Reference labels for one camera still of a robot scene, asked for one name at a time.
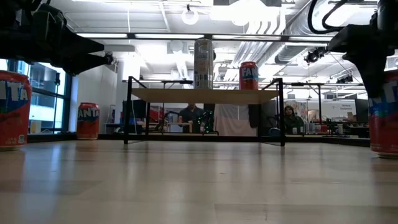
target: black shirt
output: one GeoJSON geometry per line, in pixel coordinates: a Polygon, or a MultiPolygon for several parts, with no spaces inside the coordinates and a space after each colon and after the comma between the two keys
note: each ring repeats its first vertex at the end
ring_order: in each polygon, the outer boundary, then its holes
{"type": "MultiPolygon", "coordinates": [[[[195,121],[203,112],[203,109],[197,107],[195,107],[193,111],[190,108],[184,108],[180,111],[180,116],[182,117],[182,122],[187,123],[188,121],[195,121]]],[[[189,133],[189,126],[183,126],[182,130],[184,133],[189,133]]],[[[199,133],[200,125],[194,122],[192,125],[192,132],[199,133]]]]}

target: silver can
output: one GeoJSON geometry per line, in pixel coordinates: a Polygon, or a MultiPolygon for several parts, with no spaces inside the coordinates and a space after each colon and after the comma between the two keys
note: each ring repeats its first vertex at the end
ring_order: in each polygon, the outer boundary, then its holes
{"type": "Polygon", "coordinates": [[[207,38],[195,41],[193,88],[213,89],[213,41],[207,38]]]}

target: aluminum can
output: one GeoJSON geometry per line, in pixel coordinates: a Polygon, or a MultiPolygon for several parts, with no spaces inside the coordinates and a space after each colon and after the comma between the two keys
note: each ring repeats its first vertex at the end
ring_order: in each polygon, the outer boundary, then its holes
{"type": "Polygon", "coordinates": [[[381,157],[398,158],[398,70],[386,72],[378,98],[369,99],[371,149],[381,157]]]}
{"type": "Polygon", "coordinates": [[[255,62],[243,62],[239,68],[239,89],[259,89],[259,68],[255,62]]]}
{"type": "Polygon", "coordinates": [[[77,138],[98,139],[100,108],[95,103],[81,103],[78,110],[77,138]]]}
{"type": "Polygon", "coordinates": [[[194,89],[213,89],[213,61],[213,41],[207,38],[197,39],[195,41],[195,53],[193,61],[194,89]]]}
{"type": "Polygon", "coordinates": [[[26,144],[31,97],[28,76],[0,70],[0,151],[26,144]]]}

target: white column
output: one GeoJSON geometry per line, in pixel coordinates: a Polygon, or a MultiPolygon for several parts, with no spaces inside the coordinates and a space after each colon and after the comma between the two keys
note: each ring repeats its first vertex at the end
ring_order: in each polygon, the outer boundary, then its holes
{"type": "MultiPolygon", "coordinates": [[[[140,75],[140,63],[136,55],[129,55],[124,60],[118,63],[118,79],[116,87],[116,109],[114,115],[114,122],[120,122],[120,114],[123,112],[123,101],[127,100],[127,82],[122,80],[128,80],[129,76],[132,76],[139,80],[140,75]]],[[[139,88],[138,83],[132,83],[132,88],[139,88]]]]}

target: woman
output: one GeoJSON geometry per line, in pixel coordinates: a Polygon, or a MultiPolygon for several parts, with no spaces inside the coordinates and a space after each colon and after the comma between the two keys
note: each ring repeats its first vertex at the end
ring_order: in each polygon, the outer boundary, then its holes
{"type": "Polygon", "coordinates": [[[300,127],[304,126],[303,119],[301,117],[296,116],[294,113],[294,109],[291,106],[285,107],[285,127],[287,134],[293,134],[293,128],[297,128],[297,132],[300,132],[300,127]]]}

